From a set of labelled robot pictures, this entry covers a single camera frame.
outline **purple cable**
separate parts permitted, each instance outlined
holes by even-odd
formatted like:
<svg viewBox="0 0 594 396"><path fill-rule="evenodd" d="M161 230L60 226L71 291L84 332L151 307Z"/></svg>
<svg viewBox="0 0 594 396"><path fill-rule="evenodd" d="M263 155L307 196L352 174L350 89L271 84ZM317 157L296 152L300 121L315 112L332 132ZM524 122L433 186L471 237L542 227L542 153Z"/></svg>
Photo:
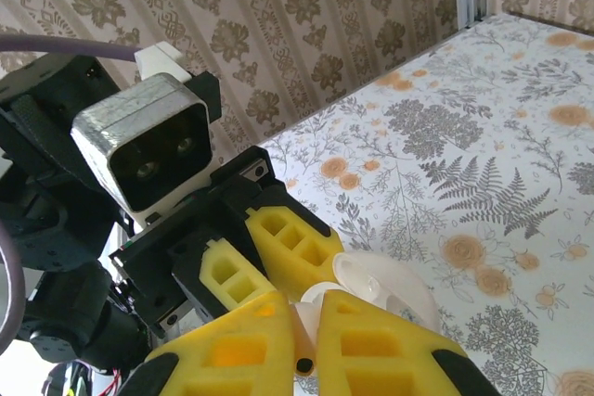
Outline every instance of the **purple cable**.
<svg viewBox="0 0 594 396"><path fill-rule="evenodd" d="M8 282L8 305L4 322L0 327L0 355L2 355L19 333L27 300L25 274L20 263L19 252L2 222L0 222L0 255Z"/></svg>
<svg viewBox="0 0 594 396"><path fill-rule="evenodd" d="M0 34L0 52L35 51L40 53L65 53L105 57L134 62L134 53L140 48L106 42L72 39L70 37L41 36L34 34Z"/></svg>

